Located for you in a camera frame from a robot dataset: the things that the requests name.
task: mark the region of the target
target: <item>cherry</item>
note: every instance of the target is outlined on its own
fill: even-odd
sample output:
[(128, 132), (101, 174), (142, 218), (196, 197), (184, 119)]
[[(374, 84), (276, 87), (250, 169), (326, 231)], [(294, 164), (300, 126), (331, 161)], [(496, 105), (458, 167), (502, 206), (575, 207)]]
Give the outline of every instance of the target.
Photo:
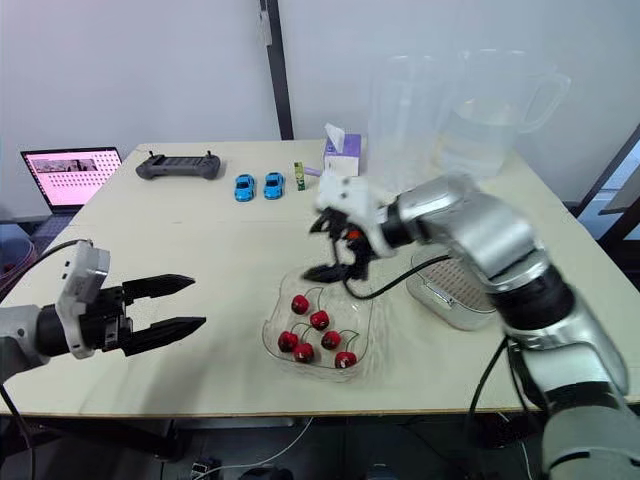
[(333, 350), (338, 345), (340, 345), (341, 341), (342, 341), (342, 337), (338, 332), (336, 332), (335, 330), (329, 330), (327, 333), (325, 333), (322, 336), (322, 340), (320, 341), (320, 344), (327, 350)]
[(358, 359), (353, 352), (338, 352), (334, 361), (336, 368), (349, 368), (356, 363), (358, 363)]
[(313, 347), (310, 343), (302, 343), (293, 349), (293, 358), (296, 362), (310, 363), (313, 360)]
[(292, 352), (298, 345), (298, 336), (285, 330), (278, 337), (278, 348), (281, 352)]
[(316, 330), (324, 330), (329, 326), (329, 314), (324, 310), (318, 310), (309, 318), (311, 326)]
[(291, 310), (293, 310), (298, 315), (303, 315), (309, 310), (309, 300), (304, 295), (296, 295), (291, 300)]

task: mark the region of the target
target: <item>table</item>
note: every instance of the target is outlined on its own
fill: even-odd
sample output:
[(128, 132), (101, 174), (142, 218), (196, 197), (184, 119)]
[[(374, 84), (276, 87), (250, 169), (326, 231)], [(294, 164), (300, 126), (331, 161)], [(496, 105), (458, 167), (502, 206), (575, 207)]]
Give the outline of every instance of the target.
[[(298, 192), (293, 162), (320, 167), (321, 141), (140, 145), (75, 217), (55, 243), (90, 237), (111, 251), (105, 286), (126, 279), (182, 273), (196, 278), (188, 289), (129, 310), (137, 328), (160, 318), (204, 315), (207, 323), (186, 339), (146, 354), (97, 352), (88, 360), (70, 355), (13, 377), (7, 387), (25, 414), (68, 417), (216, 417), (436, 413), (465, 411), (500, 340), (498, 322), (468, 333), (452, 329), (406, 291), (384, 299), (389, 317), (385, 361), (348, 383), (283, 373), (261, 342), (278, 285), (289, 270), (308, 261), (326, 262), (325, 238), (308, 235), (315, 219), (316, 179)], [(135, 167), (147, 151), (223, 160), (221, 178), (138, 178)], [(285, 174), (287, 190), (277, 201), (261, 195), (264, 175)], [(240, 204), (234, 179), (251, 173), (258, 195)], [(630, 399), (640, 399), (640, 295), (564, 208), (560, 200), (514, 156), (499, 177), (482, 187), (523, 211), (552, 259), (584, 294), (625, 356)], [(406, 270), (415, 247), (377, 262), (373, 283), (382, 285)], [(5, 305), (52, 303), (62, 264), (57, 254), (30, 272)], [(501, 360), (480, 407), (518, 409), (506, 362)]]

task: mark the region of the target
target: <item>blue toy car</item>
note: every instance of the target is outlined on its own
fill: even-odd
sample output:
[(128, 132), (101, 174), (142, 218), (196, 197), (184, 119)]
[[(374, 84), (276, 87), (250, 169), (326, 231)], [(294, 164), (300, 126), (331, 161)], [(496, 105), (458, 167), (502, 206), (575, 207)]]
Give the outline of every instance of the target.
[(280, 198), (284, 193), (284, 177), (281, 173), (267, 173), (264, 183), (264, 198), (275, 200)]
[(256, 194), (256, 182), (251, 175), (246, 173), (236, 178), (236, 200), (239, 202), (248, 202), (253, 199)]

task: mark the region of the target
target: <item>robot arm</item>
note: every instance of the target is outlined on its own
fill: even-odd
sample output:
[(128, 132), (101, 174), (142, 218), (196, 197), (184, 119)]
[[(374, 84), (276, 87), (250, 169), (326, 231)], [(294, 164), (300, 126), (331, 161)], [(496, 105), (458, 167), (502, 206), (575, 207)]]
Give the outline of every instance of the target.
[(160, 275), (101, 289), (108, 271), (108, 251), (78, 242), (75, 257), (65, 262), (55, 305), (0, 308), (0, 383), (64, 353), (81, 359), (96, 349), (121, 348), (127, 356), (145, 352), (190, 335), (206, 321), (176, 317), (134, 332), (126, 307), (135, 299), (170, 295), (195, 280)]
[(545, 472), (554, 479), (612, 478), (612, 469), (616, 478), (640, 475), (640, 423), (624, 402), (624, 361), (515, 210), (463, 176), (440, 177), (380, 205), (364, 179), (326, 175), (316, 207), (322, 215), (311, 231), (344, 240), (355, 262), (316, 267), (307, 278), (366, 279), (371, 260), (403, 245), (446, 245), (500, 313), (525, 393), (551, 415)]

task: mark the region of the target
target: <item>game controller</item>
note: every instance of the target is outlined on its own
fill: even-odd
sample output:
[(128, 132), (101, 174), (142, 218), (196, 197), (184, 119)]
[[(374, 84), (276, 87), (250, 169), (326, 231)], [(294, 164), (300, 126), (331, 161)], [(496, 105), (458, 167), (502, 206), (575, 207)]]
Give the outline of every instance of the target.
[(152, 180), (162, 176), (193, 176), (213, 180), (220, 169), (220, 158), (207, 150), (204, 157), (166, 157), (154, 155), (149, 151), (149, 158), (136, 167), (140, 178)]

